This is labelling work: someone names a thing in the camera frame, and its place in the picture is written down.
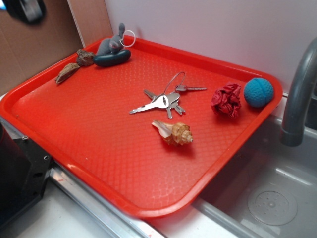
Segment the knitted ball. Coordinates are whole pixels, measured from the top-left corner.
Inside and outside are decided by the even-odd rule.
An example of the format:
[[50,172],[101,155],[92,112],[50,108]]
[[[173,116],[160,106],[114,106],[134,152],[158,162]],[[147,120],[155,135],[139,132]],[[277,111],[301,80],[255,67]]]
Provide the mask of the knitted ball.
[[260,108],[272,100],[274,89],[266,79],[254,78],[244,87],[243,95],[250,106]]

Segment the silver key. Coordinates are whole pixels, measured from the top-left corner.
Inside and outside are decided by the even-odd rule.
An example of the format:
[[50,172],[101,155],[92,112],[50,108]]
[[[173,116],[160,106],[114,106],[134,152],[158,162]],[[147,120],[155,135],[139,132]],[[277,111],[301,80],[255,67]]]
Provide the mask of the silver key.
[[183,109],[179,104],[178,104],[178,100],[173,102],[171,104],[171,107],[175,109],[175,111],[177,111],[178,114],[182,115],[185,111],[185,109]]
[[141,106],[137,109],[131,110],[129,113],[138,113],[143,112],[152,108],[168,108],[169,107],[169,101],[168,97],[165,94],[159,95],[153,99],[149,104],[146,104],[144,106]]
[[168,107],[166,108],[167,110],[167,116],[169,119],[172,119],[173,116],[172,116],[172,112],[171,112],[171,109],[172,109],[172,103],[178,101],[180,97],[180,94],[179,93],[171,93],[171,94],[168,94],[167,95],[167,98],[168,98],[168,101],[169,101],[169,105]]
[[177,85],[176,88],[175,88],[176,91],[179,91],[179,92],[185,92],[187,90],[190,90],[190,91],[196,91],[196,90],[207,90],[207,88],[200,88],[200,87],[188,87],[186,85]]
[[144,92],[149,98],[151,98],[152,100],[154,100],[154,99],[157,97],[157,95],[155,95],[154,93],[150,92],[150,91],[147,90],[147,89],[144,89],[143,92]]

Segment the brown cardboard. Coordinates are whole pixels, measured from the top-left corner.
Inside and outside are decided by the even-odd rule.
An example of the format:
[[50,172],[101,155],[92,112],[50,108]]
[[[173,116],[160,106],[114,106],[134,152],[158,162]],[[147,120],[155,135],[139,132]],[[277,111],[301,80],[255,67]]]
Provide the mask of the brown cardboard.
[[68,4],[84,46],[113,35],[104,0],[68,0]]
[[0,11],[0,95],[83,47],[67,1],[45,5],[37,26]]

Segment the stainless steel sink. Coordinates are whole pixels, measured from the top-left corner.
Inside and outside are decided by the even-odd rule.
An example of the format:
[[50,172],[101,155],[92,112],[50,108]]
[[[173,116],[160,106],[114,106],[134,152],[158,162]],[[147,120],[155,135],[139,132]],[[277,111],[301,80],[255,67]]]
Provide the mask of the stainless steel sink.
[[194,204],[240,237],[317,237],[317,131],[287,147],[280,125],[270,116]]

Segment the key ring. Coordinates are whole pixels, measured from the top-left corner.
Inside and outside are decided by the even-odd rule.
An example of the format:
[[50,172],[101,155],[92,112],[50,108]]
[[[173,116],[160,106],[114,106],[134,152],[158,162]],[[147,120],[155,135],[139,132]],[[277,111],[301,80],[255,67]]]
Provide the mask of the key ring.
[[[132,44],[131,45],[128,45],[128,46],[126,46],[125,44],[123,44],[123,38],[124,38],[124,34],[126,33],[126,32],[131,32],[132,33],[132,35],[133,35],[133,37],[134,37],[134,40],[133,40],[133,42],[132,42]],[[122,35],[122,39],[120,39],[120,43],[121,43],[121,45],[123,45],[123,46],[125,46],[125,47],[131,47],[131,46],[133,46],[134,45],[134,43],[135,43],[135,40],[136,40],[136,37],[135,37],[135,34],[134,34],[134,32],[133,31],[130,31],[130,30],[126,30],[125,32],[123,32],[123,35]]]
[[186,73],[185,72],[179,72],[178,74],[176,74],[173,78],[172,78],[172,80],[168,83],[168,85],[166,86],[166,88],[165,88],[165,90],[164,90],[164,92],[163,92],[163,94],[165,94],[166,93],[166,91],[167,91],[167,89],[168,89],[168,87],[170,86],[170,84],[180,75],[180,74],[184,74],[184,77],[183,77],[183,79],[182,79],[182,81],[180,82],[180,84],[179,85],[182,85],[182,83],[184,82],[184,80],[185,80],[185,77],[186,77]]

